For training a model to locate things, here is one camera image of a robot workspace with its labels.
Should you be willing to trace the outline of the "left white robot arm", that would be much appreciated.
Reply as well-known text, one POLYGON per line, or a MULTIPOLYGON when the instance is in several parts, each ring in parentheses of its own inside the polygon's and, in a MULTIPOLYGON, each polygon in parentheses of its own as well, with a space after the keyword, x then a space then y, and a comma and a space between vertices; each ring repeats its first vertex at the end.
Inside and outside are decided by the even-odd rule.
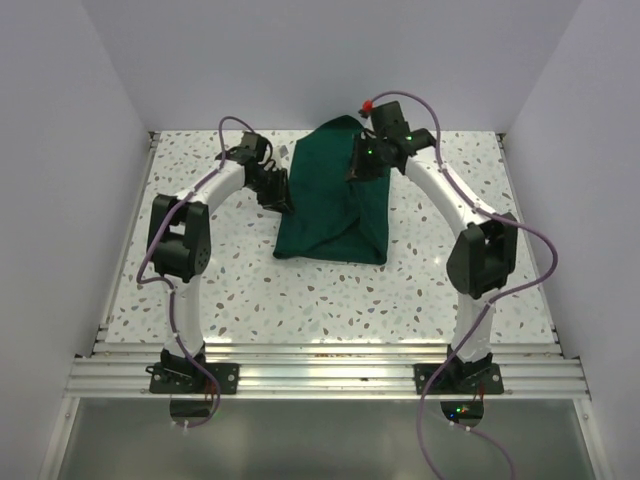
POLYGON ((151 265, 168 294, 168 338, 160 362, 150 373, 171 377, 185 392, 201 390, 208 379, 205 342, 200 326, 200 279, 211 259, 210 216, 237 191, 256 194, 264 209, 294 211, 287 171, 273 159, 273 145, 264 136, 245 131, 238 145, 224 149, 213 171, 175 195, 157 195, 151 208, 146 253, 136 281, 151 265))

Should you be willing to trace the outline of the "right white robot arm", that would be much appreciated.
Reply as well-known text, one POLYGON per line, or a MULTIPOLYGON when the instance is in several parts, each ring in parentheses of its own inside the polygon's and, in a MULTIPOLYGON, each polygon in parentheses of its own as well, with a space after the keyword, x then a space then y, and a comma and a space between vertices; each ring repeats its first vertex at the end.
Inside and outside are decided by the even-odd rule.
POLYGON ((506 223, 484 217, 488 204, 444 161, 441 134, 411 129, 397 101, 376 106, 367 100, 360 115, 371 126, 355 137, 346 180, 373 181, 397 169, 427 195, 454 236, 446 274, 458 293, 458 312, 443 370, 451 389, 468 392, 492 364, 487 302, 515 270, 515 217, 507 214, 506 223))

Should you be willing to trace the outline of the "green surgical drape cloth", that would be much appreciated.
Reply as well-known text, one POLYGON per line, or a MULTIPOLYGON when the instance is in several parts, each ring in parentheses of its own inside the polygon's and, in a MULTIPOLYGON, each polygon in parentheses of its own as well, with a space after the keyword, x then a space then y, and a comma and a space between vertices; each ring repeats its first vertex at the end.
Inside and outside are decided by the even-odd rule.
POLYGON ((362 130, 358 120, 343 115, 297 140, 289 172, 294 211, 281 218, 275 258, 387 262, 390 175, 346 180, 362 130))

